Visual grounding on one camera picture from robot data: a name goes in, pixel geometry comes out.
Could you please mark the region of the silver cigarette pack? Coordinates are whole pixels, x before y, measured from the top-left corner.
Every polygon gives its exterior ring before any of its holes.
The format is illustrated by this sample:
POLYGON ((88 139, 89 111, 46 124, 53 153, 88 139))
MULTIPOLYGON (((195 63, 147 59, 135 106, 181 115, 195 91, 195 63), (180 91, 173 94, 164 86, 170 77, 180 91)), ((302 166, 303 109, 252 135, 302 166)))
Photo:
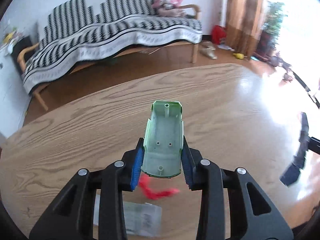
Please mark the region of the silver cigarette pack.
POLYGON ((162 208, 150 203, 123 202, 127 235, 159 237, 161 231, 162 208))

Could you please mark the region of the green plastic toy shell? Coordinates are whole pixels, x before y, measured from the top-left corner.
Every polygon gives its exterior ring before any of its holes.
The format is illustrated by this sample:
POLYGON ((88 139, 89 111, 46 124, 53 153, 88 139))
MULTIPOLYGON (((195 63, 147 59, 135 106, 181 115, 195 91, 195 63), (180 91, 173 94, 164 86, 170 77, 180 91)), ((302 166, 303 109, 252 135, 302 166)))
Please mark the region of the green plastic toy shell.
POLYGON ((152 104, 144 135, 142 172, 155 178, 173 178, 181 173, 183 129, 180 102, 156 100, 152 104))

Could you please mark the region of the red ribbon scrap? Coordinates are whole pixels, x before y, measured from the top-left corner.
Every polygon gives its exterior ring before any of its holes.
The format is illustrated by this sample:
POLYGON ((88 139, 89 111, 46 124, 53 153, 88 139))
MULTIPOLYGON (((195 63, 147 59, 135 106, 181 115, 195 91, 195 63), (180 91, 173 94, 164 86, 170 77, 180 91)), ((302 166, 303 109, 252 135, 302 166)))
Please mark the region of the red ribbon scrap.
POLYGON ((142 194, 150 200, 159 200, 166 197, 173 197, 174 195, 180 193, 177 188, 167 188, 156 190, 151 186, 151 178, 147 175, 142 175, 139 179, 138 186, 142 191, 142 194))

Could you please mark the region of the pink kids tricycle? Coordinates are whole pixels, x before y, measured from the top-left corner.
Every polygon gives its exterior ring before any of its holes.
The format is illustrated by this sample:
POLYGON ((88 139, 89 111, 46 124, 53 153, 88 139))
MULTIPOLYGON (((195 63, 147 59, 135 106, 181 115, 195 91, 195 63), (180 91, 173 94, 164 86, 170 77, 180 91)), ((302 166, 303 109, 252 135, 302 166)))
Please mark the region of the pink kids tricycle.
POLYGON ((291 75, 291 64, 285 62, 280 55, 280 52, 276 52, 269 59, 269 63, 272 67, 276 68, 283 75, 283 80, 285 82, 292 82, 293 76, 291 75))

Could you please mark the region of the large potted plant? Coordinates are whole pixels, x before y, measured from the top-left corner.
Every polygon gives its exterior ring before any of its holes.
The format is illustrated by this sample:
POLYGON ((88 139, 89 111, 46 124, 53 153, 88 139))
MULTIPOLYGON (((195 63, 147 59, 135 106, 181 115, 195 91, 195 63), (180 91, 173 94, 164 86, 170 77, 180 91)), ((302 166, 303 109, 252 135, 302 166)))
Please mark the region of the large potted plant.
POLYGON ((282 2, 273 2, 268 7, 260 40, 253 54, 261 61, 267 61, 275 51, 281 25, 286 17, 286 14, 283 12, 284 5, 282 2))

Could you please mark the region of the yellow toy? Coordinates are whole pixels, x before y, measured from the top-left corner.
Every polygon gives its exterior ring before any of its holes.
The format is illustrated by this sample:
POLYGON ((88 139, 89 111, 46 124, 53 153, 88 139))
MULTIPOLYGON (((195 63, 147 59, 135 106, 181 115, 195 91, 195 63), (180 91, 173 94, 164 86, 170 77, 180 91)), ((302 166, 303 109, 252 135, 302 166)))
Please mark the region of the yellow toy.
POLYGON ((241 53, 233 53, 233 56, 236 59, 240 59, 240 60, 243 60, 245 58, 244 54, 241 54, 241 53))

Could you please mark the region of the beige slipper near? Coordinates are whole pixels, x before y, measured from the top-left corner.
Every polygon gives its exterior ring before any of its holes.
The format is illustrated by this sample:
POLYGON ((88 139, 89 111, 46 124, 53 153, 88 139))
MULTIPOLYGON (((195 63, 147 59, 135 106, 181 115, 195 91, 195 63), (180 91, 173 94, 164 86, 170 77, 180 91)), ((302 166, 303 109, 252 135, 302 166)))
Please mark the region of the beige slipper near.
POLYGON ((200 53, 211 60, 217 59, 217 56, 215 55, 214 51, 210 48, 203 48, 200 50, 200 53))

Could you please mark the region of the beige slipper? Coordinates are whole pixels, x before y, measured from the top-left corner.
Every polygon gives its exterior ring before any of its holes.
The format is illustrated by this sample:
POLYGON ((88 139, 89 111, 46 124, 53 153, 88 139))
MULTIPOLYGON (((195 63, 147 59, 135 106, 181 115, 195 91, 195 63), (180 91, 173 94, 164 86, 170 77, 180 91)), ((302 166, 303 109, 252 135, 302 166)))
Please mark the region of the beige slipper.
POLYGON ((206 49, 213 50, 213 51, 216 50, 215 46, 214 46, 214 45, 212 44, 212 42, 210 42, 210 41, 202 41, 202 42, 201 42, 201 46, 203 46, 203 47, 206 48, 206 49))
POLYGON ((200 50, 200 53, 211 60, 217 59, 217 56, 215 55, 214 51, 210 48, 203 48, 200 50))

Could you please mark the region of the beige slipper far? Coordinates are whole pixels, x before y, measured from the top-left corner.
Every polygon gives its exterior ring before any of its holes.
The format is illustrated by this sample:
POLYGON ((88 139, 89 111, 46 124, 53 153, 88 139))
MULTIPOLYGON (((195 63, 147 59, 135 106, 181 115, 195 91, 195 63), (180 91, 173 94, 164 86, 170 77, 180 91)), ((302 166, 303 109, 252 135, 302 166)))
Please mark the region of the beige slipper far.
POLYGON ((202 42, 201 42, 201 46, 203 46, 203 47, 206 48, 206 49, 213 50, 213 51, 216 50, 215 46, 214 46, 214 45, 212 44, 212 42, 210 42, 210 41, 202 41, 202 42))

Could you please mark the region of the brown curtain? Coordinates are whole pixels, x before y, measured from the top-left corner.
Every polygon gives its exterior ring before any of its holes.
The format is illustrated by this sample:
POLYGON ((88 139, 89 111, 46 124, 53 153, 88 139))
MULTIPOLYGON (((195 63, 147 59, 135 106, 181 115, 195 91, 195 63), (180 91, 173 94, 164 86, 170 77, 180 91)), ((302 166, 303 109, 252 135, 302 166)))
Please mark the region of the brown curtain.
POLYGON ((250 58, 264 20, 263 0, 227 0, 225 44, 250 58))

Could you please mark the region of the striped black white sofa blanket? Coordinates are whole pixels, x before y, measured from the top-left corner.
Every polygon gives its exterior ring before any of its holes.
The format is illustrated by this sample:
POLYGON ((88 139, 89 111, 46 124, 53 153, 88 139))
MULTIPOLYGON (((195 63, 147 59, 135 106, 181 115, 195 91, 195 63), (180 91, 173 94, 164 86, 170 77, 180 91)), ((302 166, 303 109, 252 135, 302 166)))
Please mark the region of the striped black white sofa blanket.
POLYGON ((99 61, 131 46, 175 41, 198 44, 202 24, 194 18, 162 17, 153 0, 69 0, 37 21, 38 51, 26 62, 23 87, 31 93, 83 61, 99 61))

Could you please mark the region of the pink stuffed doll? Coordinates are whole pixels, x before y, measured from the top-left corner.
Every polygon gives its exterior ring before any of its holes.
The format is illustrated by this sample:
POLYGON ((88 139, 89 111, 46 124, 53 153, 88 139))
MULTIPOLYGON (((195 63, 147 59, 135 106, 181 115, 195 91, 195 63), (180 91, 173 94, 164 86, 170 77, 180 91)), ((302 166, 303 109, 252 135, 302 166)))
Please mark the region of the pink stuffed doll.
POLYGON ((185 12, 180 8, 183 0, 154 0, 152 8, 161 17, 184 17, 185 12))

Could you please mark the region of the red bag by wall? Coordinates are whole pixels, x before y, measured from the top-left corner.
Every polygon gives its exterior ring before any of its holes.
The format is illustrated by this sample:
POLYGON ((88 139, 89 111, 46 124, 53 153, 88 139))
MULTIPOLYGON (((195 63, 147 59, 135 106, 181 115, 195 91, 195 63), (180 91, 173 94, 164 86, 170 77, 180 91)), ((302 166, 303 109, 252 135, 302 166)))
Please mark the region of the red bag by wall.
POLYGON ((213 44, 223 44, 226 38, 226 30, 225 27, 222 27, 220 25, 214 25, 212 32, 211 32, 211 38, 213 44))

